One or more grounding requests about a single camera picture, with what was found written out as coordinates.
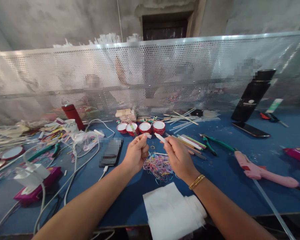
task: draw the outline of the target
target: black water bottle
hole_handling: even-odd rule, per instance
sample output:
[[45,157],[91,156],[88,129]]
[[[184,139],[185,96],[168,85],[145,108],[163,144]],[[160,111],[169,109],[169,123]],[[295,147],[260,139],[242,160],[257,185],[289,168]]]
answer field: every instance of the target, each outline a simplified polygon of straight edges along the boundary
[[260,70],[257,72],[251,83],[248,84],[246,90],[244,90],[231,119],[238,122],[246,122],[249,119],[263,95],[270,87],[270,80],[275,72],[275,69]]

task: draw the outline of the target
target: white cup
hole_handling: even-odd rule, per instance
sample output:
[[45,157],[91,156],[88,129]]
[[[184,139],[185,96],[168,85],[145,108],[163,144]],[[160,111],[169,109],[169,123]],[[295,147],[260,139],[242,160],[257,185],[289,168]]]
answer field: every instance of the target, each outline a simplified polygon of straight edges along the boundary
[[67,133],[75,133],[79,132],[78,125],[76,123],[75,119],[68,119],[65,120],[67,124],[62,125],[63,130],[65,130]]

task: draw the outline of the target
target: red paper cup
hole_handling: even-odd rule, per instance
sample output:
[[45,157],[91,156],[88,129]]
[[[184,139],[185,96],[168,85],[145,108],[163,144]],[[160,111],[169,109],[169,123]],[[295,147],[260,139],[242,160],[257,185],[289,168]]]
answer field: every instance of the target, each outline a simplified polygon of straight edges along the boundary
[[[136,123],[132,123],[132,125],[133,125],[134,130],[136,130],[137,135],[139,135],[140,131],[139,131],[138,125]],[[131,137],[134,137],[133,131],[132,131],[131,126],[129,124],[127,124],[126,130],[127,130],[127,132],[129,133],[129,135]]]
[[120,123],[120,124],[118,124],[118,126],[117,126],[117,130],[118,130],[121,134],[127,133],[127,130],[126,130],[127,125],[128,125],[127,123]]
[[143,122],[139,125],[140,132],[143,133],[150,133],[151,134],[151,125],[148,122]]
[[155,121],[155,122],[153,122],[152,127],[153,127],[153,131],[154,131],[155,133],[160,134],[161,136],[162,136],[162,135],[165,133],[165,131],[166,131],[166,125],[165,125],[164,122],[162,122],[162,121]]

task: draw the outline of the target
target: smartphone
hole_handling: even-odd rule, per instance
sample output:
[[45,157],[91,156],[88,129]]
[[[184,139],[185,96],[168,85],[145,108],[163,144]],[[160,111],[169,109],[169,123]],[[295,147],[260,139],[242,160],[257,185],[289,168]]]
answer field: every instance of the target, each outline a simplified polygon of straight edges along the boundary
[[123,145],[122,138],[112,138],[99,162],[99,167],[115,166],[118,164]]
[[257,138],[267,138],[271,137],[269,133],[263,132],[255,127],[250,126],[249,124],[243,122],[234,122],[232,123],[234,126],[240,128],[241,130],[249,133],[250,135],[257,137]]

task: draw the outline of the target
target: person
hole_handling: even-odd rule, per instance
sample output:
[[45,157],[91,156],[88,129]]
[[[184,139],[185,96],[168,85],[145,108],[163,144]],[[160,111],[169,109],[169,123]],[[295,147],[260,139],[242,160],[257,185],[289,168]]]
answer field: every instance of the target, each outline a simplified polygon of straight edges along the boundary
[[[175,137],[164,143],[176,175],[190,186],[200,175],[185,146]],[[107,210],[138,173],[148,156],[147,137],[136,137],[127,148],[123,162],[92,187],[75,197],[55,214],[33,237],[45,239],[89,239]],[[239,208],[207,178],[193,189],[225,239],[275,239]]]

